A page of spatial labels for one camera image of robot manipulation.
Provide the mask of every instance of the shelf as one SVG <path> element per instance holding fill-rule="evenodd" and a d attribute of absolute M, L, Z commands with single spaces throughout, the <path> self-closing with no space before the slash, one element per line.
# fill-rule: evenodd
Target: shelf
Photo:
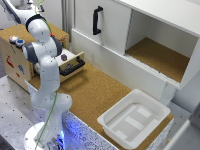
<path fill-rule="evenodd" d="M 127 7 L 200 36 L 200 6 L 186 0 L 115 0 Z"/>
<path fill-rule="evenodd" d="M 149 38 L 126 51 L 126 54 L 181 82 L 190 59 Z"/>

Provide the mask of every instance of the cabinet door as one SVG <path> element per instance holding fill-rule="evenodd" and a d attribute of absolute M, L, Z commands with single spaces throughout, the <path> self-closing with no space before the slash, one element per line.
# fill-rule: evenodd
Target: cabinet door
<path fill-rule="evenodd" d="M 93 35 L 93 13 L 98 13 L 98 29 L 102 32 Z M 119 54 L 124 55 L 128 35 L 131 9 L 113 0 L 75 0 L 74 27 L 85 36 Z"/>

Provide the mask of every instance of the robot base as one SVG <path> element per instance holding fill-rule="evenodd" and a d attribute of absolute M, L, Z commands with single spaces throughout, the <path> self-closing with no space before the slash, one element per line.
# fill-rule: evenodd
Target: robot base
<path fill-rule="evenodd" d="M 34 141 L 34 138 L 37 135 L 37 133 L 39 132 L 39 130 L 43 127 L 43 125 L 44 125 L 44 122 L 35 124 L 26 132 L 25 137 L 24 137 L 25 150 L 35 150 L 36 142 Z M 44 148 L 41 148 L 38 144 L 36 150 L 49 150 L 49 148 L 47 146 Z"/>

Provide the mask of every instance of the open cabinet compartment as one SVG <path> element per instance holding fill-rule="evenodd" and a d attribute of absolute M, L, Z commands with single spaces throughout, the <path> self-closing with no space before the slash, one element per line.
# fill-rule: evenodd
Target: open cabinet compartment
<path fill-rule="evenodd" d="M 132 10 L 125 56 L 181 88 L 192 54 L 198 49 L 197 42 L 197 36 Z"/>

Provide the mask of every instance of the handle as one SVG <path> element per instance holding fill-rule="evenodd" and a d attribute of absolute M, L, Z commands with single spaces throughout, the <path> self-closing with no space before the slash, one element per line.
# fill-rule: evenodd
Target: handle
<path fill-rule="evenodd" d="M 85 65 L 85 62 L 84 62 L 82 59 L 80 59 L 79 56 L 77 57 L 77 62 L 78 62 L 79 64 L 76 65 L 76 66 L 74 66 L 74 67 L 72 67 L 72 68 L 65 69 L 65 70 L 61 70 L 61 69 L 59 68 L 59 70 L 60 70 L 60 75 L 62 75 L 62 76 L 67 76 L 67 75 L 73 73 L 74 71 L 76 71 L 77 69 L 79 69 L 79 68 L 81 68 L 81 67 L 83 67 L 83 66 Z"/>
<path fill-rule="evenodd" d="M 98 24 L 98 12 L 102 11 L 103 8 L 101 6 L 98 6 L 97 9 L 94 10 L 93 14 L 93 35 L 97 35 L 101 33 L 101 30 L 97 28 Z"/>

